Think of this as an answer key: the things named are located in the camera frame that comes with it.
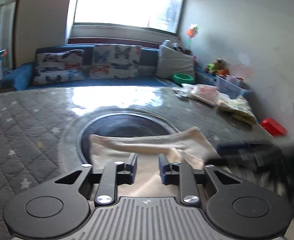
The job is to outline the red box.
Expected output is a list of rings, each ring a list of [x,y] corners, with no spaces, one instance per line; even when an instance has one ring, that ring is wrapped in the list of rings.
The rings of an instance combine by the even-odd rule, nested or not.
[[[272,118],[265,118],[260,125],[273,137],[281,137],[287,135],[287,130]]]

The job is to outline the green plastic bowl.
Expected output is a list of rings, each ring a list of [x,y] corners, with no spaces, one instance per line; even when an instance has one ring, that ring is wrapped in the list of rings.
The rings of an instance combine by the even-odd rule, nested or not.
[[[194,83],[194,78],[192,76],[189,76],[183,73],[174,74],[172,76],[172,80],[174,81],[174,83],[176,83],[176,85],[179,85],[179,86],[182,85],[183,83],[191,84],[191,85]]]

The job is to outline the teddy bear in vest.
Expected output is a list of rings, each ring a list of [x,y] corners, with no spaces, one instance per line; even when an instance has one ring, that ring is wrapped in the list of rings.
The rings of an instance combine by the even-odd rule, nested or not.
[[[225,77],[229,75],[229,69],[227,63],[223,59],[216,59],[213,63],[208,64],[204,68],[204,72],[213,76]]]

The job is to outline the colourful pinwheel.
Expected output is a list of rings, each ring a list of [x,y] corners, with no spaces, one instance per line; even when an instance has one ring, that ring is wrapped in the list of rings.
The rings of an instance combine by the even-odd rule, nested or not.
[[[194,37],[197,36],[199,32],[199,26],[197,24],[191,24],[187,29],[188,36],[188,49],[191,50],[191,42]]]

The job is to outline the grey pillow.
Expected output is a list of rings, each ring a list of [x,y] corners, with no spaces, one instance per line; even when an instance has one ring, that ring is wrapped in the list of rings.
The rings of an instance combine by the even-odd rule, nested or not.
[[[189,55],[160,45],[156,76],[161,79],[172,79],[174,74],[187,74],[195,77],[194,61]]]

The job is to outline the left butterfly cushion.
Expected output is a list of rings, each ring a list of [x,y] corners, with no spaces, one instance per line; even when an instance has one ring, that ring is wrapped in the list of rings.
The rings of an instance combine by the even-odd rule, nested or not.
[[[85,80],[82,71],[84,56],[85,51],[81,49],[38,54],[34,67],[33,85],[54,85]]]

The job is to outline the yellow patterned folded garment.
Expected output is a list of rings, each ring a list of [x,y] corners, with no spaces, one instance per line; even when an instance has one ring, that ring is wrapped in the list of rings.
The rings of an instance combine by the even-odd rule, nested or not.
[[[251,126],[257,123],[257,118],[253,114],[249,102],[242,95],[235,99],[231,99],[229,96],[226,98],[220,97],[216,106],[219,111],[227,113],[233,119]]]

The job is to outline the panda plush toy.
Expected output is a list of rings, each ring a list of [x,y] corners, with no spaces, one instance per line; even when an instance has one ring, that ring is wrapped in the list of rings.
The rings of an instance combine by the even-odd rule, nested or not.
[[[162,45],[184,54],[184,48],[182,48],[177,42],[172,43],[170,40],[164,40]]]

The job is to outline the white crumpled cloth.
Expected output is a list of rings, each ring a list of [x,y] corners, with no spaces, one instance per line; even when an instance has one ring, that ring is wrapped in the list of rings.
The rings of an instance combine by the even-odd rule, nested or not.
[[[187,83],[182,83],[181,87],[174,87],[173,91],[176,96],[180,99],[190,98],[192,92],[197,88],[197,85],[191,85]]]

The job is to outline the grey quilted star tablecloth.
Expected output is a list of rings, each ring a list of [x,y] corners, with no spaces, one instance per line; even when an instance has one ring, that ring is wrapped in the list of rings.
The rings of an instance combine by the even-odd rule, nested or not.
[[[88,136],[143,136],[196,126],[212,145],[267,140],[249,126],[169,87],[107,86],[0,94],[0,239],[9,198],[88,162]]]

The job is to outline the blue sofa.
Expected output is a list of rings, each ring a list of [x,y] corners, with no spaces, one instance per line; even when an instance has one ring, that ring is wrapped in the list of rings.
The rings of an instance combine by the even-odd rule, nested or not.
[[[35,56],[48,53],[61,53],[71,49],[81,49],[85,52],[82,65],[84,80],[67,80],[66,82],[58,82],[56,79],[50,79],[50,83],[39,85],[34,83],[35,70],[37,62],[28,62],[13,70],[0,81],[0,93],[6,91],[20,91],[30,89],[43,89],[53,87],[81,87],[81,86],[169,86],[176,85],[171,80],[159,79],[156,77],[156,69],[158,63],[158,49],[142,48],[142,54],[138,65],[138,76],[133,79],[90,79],[90,68],[94,55],[94,44],[68,44],[64,46],[55,46],[47,48],[39,48],[35,52]]]

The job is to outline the window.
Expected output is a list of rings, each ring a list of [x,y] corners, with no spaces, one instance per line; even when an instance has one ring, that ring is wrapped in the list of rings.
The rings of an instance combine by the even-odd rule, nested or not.
[[[175,33],[184,0],[77,0],[75,24],[122,25]]]

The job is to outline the butterfly cushion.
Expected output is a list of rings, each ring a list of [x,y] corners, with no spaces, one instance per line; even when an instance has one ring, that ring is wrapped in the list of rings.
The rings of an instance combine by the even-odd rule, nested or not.
[[[38,54],[34,67],[33,85],[54,85],[85,80],[82,71],[84,56],[85,51],[81,49]]]
[[[90,79],[132,79],[138,76],[141,46],[100,44],[93,50]]]

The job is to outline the right butterfly cushion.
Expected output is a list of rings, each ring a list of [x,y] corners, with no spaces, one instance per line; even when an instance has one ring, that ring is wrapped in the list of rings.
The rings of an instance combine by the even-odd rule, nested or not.
[[[132,79],[138,76],[141,46],[100,44],[93,50],[90,79]]]

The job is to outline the cream long-sleeve shirt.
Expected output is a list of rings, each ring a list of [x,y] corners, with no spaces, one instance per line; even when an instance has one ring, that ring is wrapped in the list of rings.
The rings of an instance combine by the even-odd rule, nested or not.
[[[178,187],[161,183],[158,156],[165,154],[168,161],[187,161],[193,168],[203,168],[205,162],[220,156],[199,128],[153,137],[102,137],[89,135],[90,159],[95,168],[104,168],[111,161],[127,161],[137,154],[137,172],[132,185],[118,187],[120,197],[177,197]]]

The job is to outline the pink plastic package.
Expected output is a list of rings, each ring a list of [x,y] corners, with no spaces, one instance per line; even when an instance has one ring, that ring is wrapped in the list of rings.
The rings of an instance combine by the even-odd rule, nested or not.
[[[204,102],[208,105],[215,106],[220,98],[220,93],[216,86],[199,84],[191,90],[193,99]]]

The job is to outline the clear blue storage box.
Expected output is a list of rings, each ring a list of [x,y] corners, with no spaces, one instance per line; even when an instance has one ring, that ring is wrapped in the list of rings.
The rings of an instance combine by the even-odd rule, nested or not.
[[[227,76],[225,79],[217,76],[215,86],[220,93],[228,95],[231,99],[236,99],[239,95],[247,99],[252,93],[249,85],[233,76]]]

